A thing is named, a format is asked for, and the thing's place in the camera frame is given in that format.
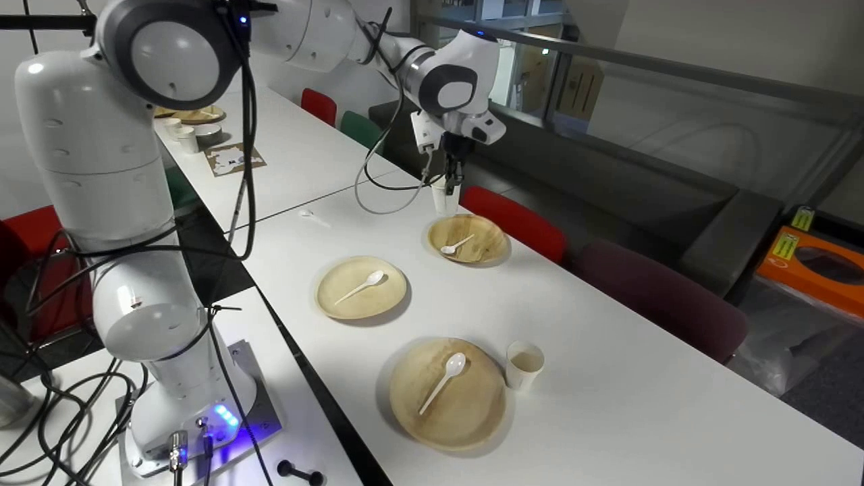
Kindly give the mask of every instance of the red chair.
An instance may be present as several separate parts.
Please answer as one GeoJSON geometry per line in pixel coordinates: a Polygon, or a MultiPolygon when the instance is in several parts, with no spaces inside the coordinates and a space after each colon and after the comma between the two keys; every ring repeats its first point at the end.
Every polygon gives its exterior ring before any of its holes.
{"type": "Polygon", "coordinates": [[[572,271],[719,362],[730,362],[748,335],[735,305],[630,247],[588,242],[572,271]]]}
{"type": "MultiPolygon", "coordinates": [[[[50,247],[54,235],[59,232],[59,219],[52,205],[14,216],[0,220],[0,289],[6,289],[17,271],[29,263],[41,261],[43,254],[54,251],[50,247]]],[[[36,298],[41,298],[47,290],[56,289],[64,278],[79,271],[79,261],[73,254],[56,254],[47,261],[41,275],[41,289],[36,298]]],[[[0,296],[0,319],[20,332],[20,315],[10,301],[0,296]]],[[[93,289],[90,281],[81,278],[56,296],[47,298],[47,305],[33,315],[29,332],[24,335],[28,343],[43,344],[59,335],[68,335],[70,328],[81,328],[93,323],[93,289]]]]}
{"type": "Polygon", "coordinates": [[[326,96],[325,92],[303,88],[299,105],[303,111],[318,116],[325,124],[334,127],[338,107],[334,107],[334,99],[326,96]]]}
{"type": "Polygon", "coordinates": [[[526,242],[529,247],[534,247],[546,258],[565,261],[568,235],[559,225],[554,225],[550,220],[546,220],[540,213],[518,205],[515,200],[509,200],[509,196],[490,192],[484,186],[471,186],[461,192],[461,205],[479,216],[492,219],[509,235],[526,242]]]}

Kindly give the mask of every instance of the spoon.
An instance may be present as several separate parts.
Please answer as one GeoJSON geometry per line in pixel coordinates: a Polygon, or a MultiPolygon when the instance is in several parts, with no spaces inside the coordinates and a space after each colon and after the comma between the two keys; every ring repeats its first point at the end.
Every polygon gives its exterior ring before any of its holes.
{"type": "Polygon", "coordinates": [[[459,246],[464,246],[471,236],[476,236],[476,235],[467,235],[467,236],[461,236],[457,242],[440,246],[437,251],[446,254],[446,255],[453,255],[459,251],[459,246]]]}
{"type": "Polygon", "coordinates": [[[370,289],[370,285],[382,285],[387,281],[387,271],[384,270],[376,270],[367,275],[367,281],[363,281],[359,285],[353,285],[349,294],[338,296],[333,305],[341,305],[347,298],[351,298],[353,294],[370,289]]]}
{"type": "Polygon", "coordinates": [[[433,394],[428,397],[428,402],[422,404],[419,416],[428,412],[428,406],[434,402],[434,397],[442,390],[442,386],[448,379],[453,379],[457,375],[461,375],[467,366],[467,355],[464,352],[451,352],[448,362],[442,365],[442,375],[437,379],[437,386],[433,389],[433,394]]]}

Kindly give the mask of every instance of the blue light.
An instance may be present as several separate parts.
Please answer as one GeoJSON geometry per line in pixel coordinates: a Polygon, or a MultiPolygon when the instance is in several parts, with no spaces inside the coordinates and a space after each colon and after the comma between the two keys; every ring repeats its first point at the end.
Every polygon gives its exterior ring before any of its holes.
{"type": "Polygon", "coordinates": [[[216,404],[214,410],[229,429],[241,427],[237,416],[233,410],[228,410],[224,404],[216,404]]]}

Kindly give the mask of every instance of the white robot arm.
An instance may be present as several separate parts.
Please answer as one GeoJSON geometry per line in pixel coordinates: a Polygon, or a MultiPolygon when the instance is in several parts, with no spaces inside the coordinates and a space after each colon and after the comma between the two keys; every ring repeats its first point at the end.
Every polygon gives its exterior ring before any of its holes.
{"type": "MultiPolygon", "coordinates": [[[[494,143],[506,127],[490,113],[494,41],[459,32],[434,50],[363,26],[341,0],[113,0],[98,45],[41,53],[17,69],[20,119],[63,225],[93,261],[94,323],[105,348],[143,362],[155,383],[132,410],[132,463],[166,462],[172,436],[228,446],[237,410],[214,366],[222,336],[203,336],[205,313],[181,254],[128,251],[175,246],[172,208],[145,101],[203,107],[224,93],[252,45],[309,66],[376,59],[422,107],[415,131],[433,151],[442,131],[494,143]]],[[[244,406],[255,379],[229,359],[244,406]]]]}

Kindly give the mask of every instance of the white table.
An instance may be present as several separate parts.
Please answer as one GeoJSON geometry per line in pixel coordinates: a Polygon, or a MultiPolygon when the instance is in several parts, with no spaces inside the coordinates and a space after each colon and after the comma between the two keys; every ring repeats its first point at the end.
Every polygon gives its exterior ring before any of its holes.
{"type": "MultiPolygon", "coordinates": [[[[255,352],[257,362],[263,366],[266,375],[266,386],[276,402],[278,417],[284,423],[284,429],[271,436],[263,446],[263,456],[271,463],[271,477],[276,482],[305,482],[299,477],[278,477],[276,474],[276,463],[282,459],[290,459],[297,470],[322,470],[326,482],[363,482],[341,446],[341,440],[334,436],[326,416],[322,412],[311,386],[305,383],[293,351],[286,348],[286,343],[282,339],[278,328],[272,325],[271,313],[266,311],[263,298],[257,290],[241,290],[229,298],[222,298],[222,305],[237,305],[244,306],[237,311],[224,311],[216,315],[216,325],[224,335],[228,343],[237,343],[247,339],[255,352]]],[[[108,366],[110,355],[105,351],[90,352],[83,359],[75,359],[64,366],[56,369],[56,375],[63,378],[64,386],[70,386],[73,379],[93,375],[93,373],[102,373],[108,366]]],[[[139,365],[125,365],[125,373],[131,373],[132,378],[141,378],[139,365]]],[[[29,379],[28,389],[33,394],[41,397],[41,383],[29,379]]],[[[94,435],[90,435],[93,440],[83,441],[81,452],[75,452],[75,459],[87,459],[93,450],[93,441],[100,436],[100,427],[108,427],[108,420],[113,417],[113,398],[121,397],[125,386],[113,383],[102,398],[94,404],[94,435]]],[[[50,420],[50,436],[56,436],[56,427],[64,427],[64,420],[50,420]]],[[[0,448],[6,448],[6,441],[10,441],[17,436],[17,429],[4,429],[0,432],[0,448]]],[[[4,463],[0,470],[10,470],[14,463],[24,463],[28,459],[41,456],[41,448],[36,441],[36,436],[28,436],[28,441],[21,446],[21,450],[4,463]]],[[[47,473],[50,462],[41,470],[28,470],[21,474],[14,477],[4,477],[8,482],[43,482],[43,473],[47,473]]],[[[110,450],[110,456],[105,456],[100,473],[94,474],[94,486],[120,486],[120,482],[170,482],[170,474],[156,474],[151,479],[120,479],[125,477],[121,473],[121,459],[120,459],[120,448],[110,450]]],[[[229,473],[222,473],[212,479],[214,486],[249,486],[249,482],[266,482],[263,473],[260,473],[260,462],[252,456],[241,459],[229,473]]]]}
{"type": "Polygon", "coordinates": [[[440,258],[424,246],[434,219],[429,193],[382,219],[341,192],[263,220],[247,261],[394,482],[862,482],[856,446],[522,242],[499,267],[440,258]],[[313,305],[325,270],[359,254],[390,258],[410,281],[410,305],[390,323],[347,325],[313,305]],[[387,423],[382,373],[419,336],[464,336],[494,359],[515,336],[546,351],[544,375],[515,397],[514,427],[492,452],[446,456],[387,423]]]}
{"type": "MultiPolygon", "coordinates": [[[[260,219],[353,184],[357,169],[367,155],[364,146],[271,88],[260,88],[257,99],[257,151],[267,161],[255,169],[260,219]]],[[[216,105],[228,111],[222,127],[233,134],[229,143],[241,143],[241,92],[229,88],[216,105]]],[[[216,223],[228,228],[235,209],[241,171],[214,174],[205,154],[185,147],[166,122],[155,122],[155,130],[199,200],[212,208],[216,223]]],[[[392,171],[397,167],[372,155],[370,169],[392,171]]]]}

